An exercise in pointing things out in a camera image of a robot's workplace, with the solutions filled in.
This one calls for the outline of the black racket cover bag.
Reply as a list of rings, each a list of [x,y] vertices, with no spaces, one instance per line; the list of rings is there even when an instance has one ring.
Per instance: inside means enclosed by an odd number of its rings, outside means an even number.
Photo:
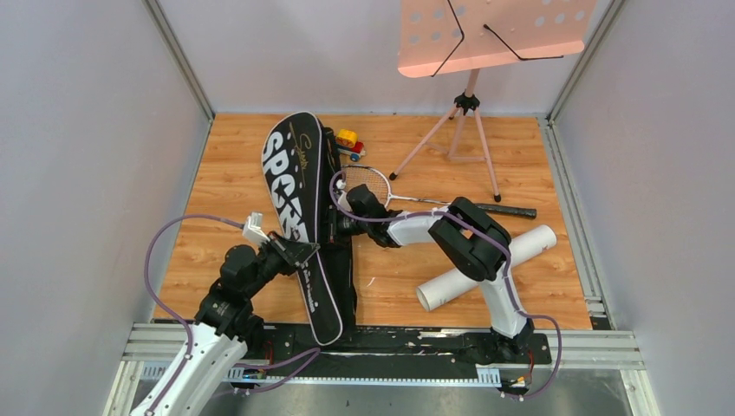
[[[357,306],[352,240],[330,227],[340,215],[329,195],[341,169],[334,132],[309,111],[290,114],[267,134],[261,165],[283,236],[319,246],[297,276],[314,342],[330,346],[354,329]]]

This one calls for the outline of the white shuttlecock tube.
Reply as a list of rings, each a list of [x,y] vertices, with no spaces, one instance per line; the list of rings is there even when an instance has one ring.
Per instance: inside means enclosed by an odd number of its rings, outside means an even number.
[[[541,255],[556,244],[555,232],[545,224],[512,238],[511,268]],[[452,269],[418,286],[416,295],[424,310],[432,311],[477,286],[478,282],[464,276],[457,269]]]

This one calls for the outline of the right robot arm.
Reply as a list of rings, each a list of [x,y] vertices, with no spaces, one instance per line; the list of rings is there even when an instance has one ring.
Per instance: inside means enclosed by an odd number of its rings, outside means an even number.
[[[347,192],[332,191],[333,206],[344,222],[341,233],[366,234],[376,244],[401,248],[434,243],[452,262],[453,283],[441,280],[443,290],[462,282],[476,283],[491,317],[491,357],[518,361],[530,355],[535,332],[533,317],[524,310],[511,276],[513,252],[509,232],[464,197],[430,211],[388,210],[365,185]]]

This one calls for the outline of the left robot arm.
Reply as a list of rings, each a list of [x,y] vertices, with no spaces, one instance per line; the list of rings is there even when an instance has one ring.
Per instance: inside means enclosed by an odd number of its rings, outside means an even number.
[[[289,240],[275,232],[257,250],[246,244],[231,247],[193,323],[184,325],[182,347],[131,413],[200,414],[235,364],[264,350],[264,321],[254,312],[253,297],[276,276],[306,270],[318,250],[318,244]]]

